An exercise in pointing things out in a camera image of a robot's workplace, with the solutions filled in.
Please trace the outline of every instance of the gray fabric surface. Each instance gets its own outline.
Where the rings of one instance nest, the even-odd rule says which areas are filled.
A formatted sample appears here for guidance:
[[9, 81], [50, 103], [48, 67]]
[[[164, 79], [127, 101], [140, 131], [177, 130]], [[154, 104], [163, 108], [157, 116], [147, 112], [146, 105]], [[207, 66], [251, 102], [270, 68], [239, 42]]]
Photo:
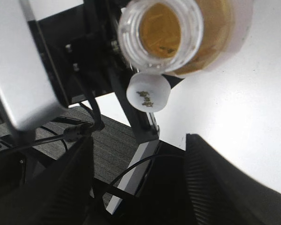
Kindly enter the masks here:
[[[92, 121], [89, 114], [81, 107], [72, 108], [63, 116]], [[105, 123], [105, 129], [93, 134], [95, 177], [110, 183], [128, 167], [138, 148], [138, 144], [130, 127], [105, 116], [102, 119]], [[63, 130], [70, 125], [50, 122], [44, 126], [57, 134], [62, 134]], [[7, 134], [9, 132], [5, 124], [0, 125], [0, 137]], [[40, 128], [37, 129], [37, 139], [49, 136], [52, 136], [52, 134]], [[58, 159], [65, 152], [60, 141], [37, 146], [36, 149], [54, 159]], [[110, 199], [111, 195], [105, 195], [104, 204], [107, 205]]]

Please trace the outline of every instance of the metal plate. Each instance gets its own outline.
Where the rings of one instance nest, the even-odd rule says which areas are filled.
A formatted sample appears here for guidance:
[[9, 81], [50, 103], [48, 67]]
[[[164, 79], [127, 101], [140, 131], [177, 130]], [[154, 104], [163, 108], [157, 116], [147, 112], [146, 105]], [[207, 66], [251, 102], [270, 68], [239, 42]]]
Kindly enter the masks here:
[[18, 0], [0, 0], [0, 106], [20, 131], [35, 129], [65, 111], [28, 27], [31, 19]]

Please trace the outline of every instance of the white table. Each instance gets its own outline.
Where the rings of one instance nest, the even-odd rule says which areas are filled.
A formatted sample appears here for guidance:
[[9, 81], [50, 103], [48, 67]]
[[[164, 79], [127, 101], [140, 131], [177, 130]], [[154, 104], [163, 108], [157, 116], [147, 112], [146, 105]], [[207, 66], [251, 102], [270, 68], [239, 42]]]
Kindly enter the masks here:
[[[113, 94], [98, 101], [103, 114], [128, 124]], [[181, 82], [156, 119], [161, 140], [184, 149], [185, 134], [197, 133], [236, 167], [281, 193], [281, 0], [254, 0], [240, 51]]]

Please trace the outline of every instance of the cable connector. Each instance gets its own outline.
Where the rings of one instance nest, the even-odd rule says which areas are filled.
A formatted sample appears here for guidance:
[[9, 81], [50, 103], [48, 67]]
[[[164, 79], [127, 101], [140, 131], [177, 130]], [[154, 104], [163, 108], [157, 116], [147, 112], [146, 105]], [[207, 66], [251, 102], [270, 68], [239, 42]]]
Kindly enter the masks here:
[[80, 124], [74, 127], [69, 127], [64, 131], [66, 142], [76, 142], [82, 137], [91, 135], [90, 125]]

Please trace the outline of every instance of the amber liquid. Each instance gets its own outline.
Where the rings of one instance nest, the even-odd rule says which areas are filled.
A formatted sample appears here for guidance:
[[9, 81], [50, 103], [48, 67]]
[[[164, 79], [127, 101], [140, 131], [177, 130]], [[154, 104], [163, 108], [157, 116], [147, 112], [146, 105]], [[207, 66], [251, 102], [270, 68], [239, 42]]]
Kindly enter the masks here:
[[[199, 51], [184, 67], [175, 71], [183, 75], [205, 68], [214, 61], [229, 41], [233, 14], [229, 0], [196, 0], [204, 18], [204, 36]], [[173, 57], [180, 45], [181, 29], [175, 13], [164, 4], [156, 4], [140, 24], [144, 48], [160, 58]]]
[[157, 3], [143, 16], [140, 39], [144, 48], [158, 58], [173, 57], [180, 45], [181, 31], [176, 14]]

